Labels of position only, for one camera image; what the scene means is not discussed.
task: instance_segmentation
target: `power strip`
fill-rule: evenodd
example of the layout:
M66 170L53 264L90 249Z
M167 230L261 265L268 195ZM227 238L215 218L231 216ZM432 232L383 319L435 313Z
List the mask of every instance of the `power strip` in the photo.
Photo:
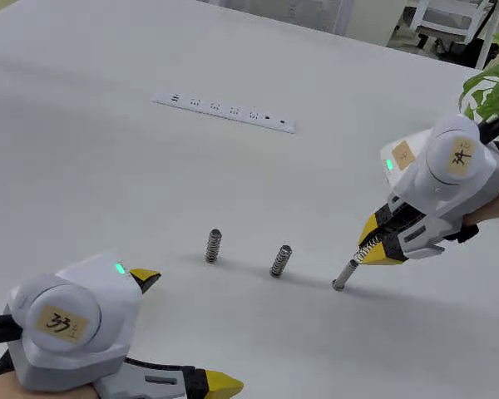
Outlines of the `power strip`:
M251 125L263 126L276 131L295 132L294 121L287 118L274 116L271 112L246 109L241 106L226 104L223 101L211 101L201 96L189 96L181 91L160 89L153 101L158 104L175 106L184 110L201 112L202 114L218 116Z

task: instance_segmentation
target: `socket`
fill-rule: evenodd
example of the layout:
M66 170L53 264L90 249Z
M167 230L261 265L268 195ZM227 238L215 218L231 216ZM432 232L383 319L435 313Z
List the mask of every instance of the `socket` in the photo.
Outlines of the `socket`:
M256 108L244 108L228 104L223 101L215 101L202 96L189 96L181 91L160 89L152 99L157 104L175 106L185 110L196 111L202 114L218 116L251 125L262 126L276 131L295 133L294 121L286 117L277 117L271 112L258 110Z

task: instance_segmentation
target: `coiled spring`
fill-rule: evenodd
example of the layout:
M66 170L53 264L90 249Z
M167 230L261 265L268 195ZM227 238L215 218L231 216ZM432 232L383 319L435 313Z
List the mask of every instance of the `coiled spring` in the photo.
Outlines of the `coiled spring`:
M371 251L373 247L375 247L375 245L379 244L381 240L381 236L376 235L365 245L363 245L362 247L358 247L357 252L355 253L355 255L353 255L353 260L358 264L361 264L364 261L364 258L366 258L366 256L369 254L369 251Z
M205 251L205 261L209 264L216 262L218 253L220 251L220 241L222 240L222 233L218 229L212 229L209 233L209 240L207 241L207 250Z
M284 268L286 267L287 262L290 259L291 254L292 254L292 249L290 248L289 245L283 245L279 249L279 252L275 257L274 264L269 269L269 273L272 277L279 277L282 274Z

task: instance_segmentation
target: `handwritten label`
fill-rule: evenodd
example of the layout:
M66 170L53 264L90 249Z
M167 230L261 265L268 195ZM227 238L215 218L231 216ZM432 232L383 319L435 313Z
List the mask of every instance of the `handwritten label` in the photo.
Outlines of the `handwritten label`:
M447 160L446 171L459 176L465 176L475 153L475 141L467 137L457 137L453 141L451 155Z
M402 141L396 148L394 148L392 155L398 163L399 170L405 169L416 160L413 151L410 149L406 141Z
M89 320L74 313L44 305L37 320L37 329L64 341L77 343L83 337Z

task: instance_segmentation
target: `metal pin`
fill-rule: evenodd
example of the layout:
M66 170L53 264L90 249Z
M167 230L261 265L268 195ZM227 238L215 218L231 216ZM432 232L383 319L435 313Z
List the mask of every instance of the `metal pin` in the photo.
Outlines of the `metal pin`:
M351 274L357 270L357 267L358 263L354 259L351 259L348 264L346 264L346 267L343 268L342 273L338 276L338 278L333 280L333 288L336 291L342 291L346 285L346 282L351 277Z
M269 274L272 277L280 277L284 268L286 267L287 262L290 259L290 255L292 254L292 249L288 245L283 245L277 256L275 257L274 264L269 269Z
M205 251L205 261L209 264L216 262L218 252L220 251L220 241L222 240L222 233L218 229L212 229L209 233L209 240L207 241L207 250Z

